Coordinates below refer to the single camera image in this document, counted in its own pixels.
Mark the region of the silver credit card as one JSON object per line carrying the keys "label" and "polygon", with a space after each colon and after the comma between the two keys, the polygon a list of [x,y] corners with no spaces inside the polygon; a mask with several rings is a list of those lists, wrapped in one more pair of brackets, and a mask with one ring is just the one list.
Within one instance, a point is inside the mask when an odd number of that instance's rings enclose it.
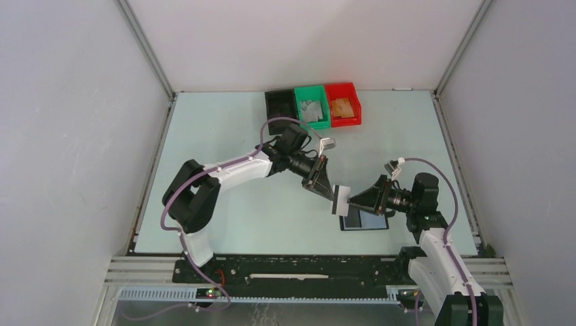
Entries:
{"label": "silver credit card", "polygon": [[331,213],[333,215],[346,217],[349,211],[348,200],[350,198],[351,188],[344,185],[334,185],[334,199],[332,201]]}

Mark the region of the black leather card holder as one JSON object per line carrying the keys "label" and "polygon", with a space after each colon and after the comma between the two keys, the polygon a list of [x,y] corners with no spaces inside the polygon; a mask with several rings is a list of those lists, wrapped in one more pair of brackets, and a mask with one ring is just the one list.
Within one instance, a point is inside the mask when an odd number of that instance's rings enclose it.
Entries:
{"label": "black leather card holder", "polygon": [[388,230],[389,223],[384,216],[372,215],[363,211],[351,211],[347,216],[339,216],[341,231]]}

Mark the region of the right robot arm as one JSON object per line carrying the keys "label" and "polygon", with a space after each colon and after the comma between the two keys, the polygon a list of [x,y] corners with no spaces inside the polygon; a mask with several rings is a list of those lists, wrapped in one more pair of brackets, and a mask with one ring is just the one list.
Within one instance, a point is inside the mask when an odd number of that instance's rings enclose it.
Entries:
{"label": "right robot arm", "polygon": [[393,181],[381,175],[347,204],[373,215],[405,214],[416,246],[401,249],[395,275],[402,283],[419,286],[436,325],[503,325],[501,300],[478,284],[453,244],[449,225],[437,209],[438,183],[436,176],[418,173],[412,189],[395,189]]}

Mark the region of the red storage bin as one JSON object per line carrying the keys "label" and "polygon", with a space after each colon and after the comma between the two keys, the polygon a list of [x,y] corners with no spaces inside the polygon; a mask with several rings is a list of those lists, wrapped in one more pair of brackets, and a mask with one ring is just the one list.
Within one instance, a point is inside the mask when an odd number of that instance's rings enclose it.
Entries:
{"label": "red storage bin", "polygon": [[362,106],[352,82],[324,85],[332,128],[358,126],[362,123]]}

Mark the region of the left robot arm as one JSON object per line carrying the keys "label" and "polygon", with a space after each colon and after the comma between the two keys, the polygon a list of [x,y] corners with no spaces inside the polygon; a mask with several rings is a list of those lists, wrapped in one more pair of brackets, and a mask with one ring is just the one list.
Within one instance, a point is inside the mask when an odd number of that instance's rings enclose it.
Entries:
{"label": "left robot arm", "polygon": [[192,262],[188,273],[199,283],[210,281],[215,265],[210,261],[214,251],[205,227],[213,217],[219,194],[254,179],[271,177],[289,170],[302,178],[302,187],[327,200],[334,192],[327,176],[325,155],[309,157],[299,146],[279,142],[264,143],[254,152],[224,163],[204,166],[187,161],[177,173],[162,198],[164,210],[160,226],[169,231],[166,218],[176,221],[173,229]]}

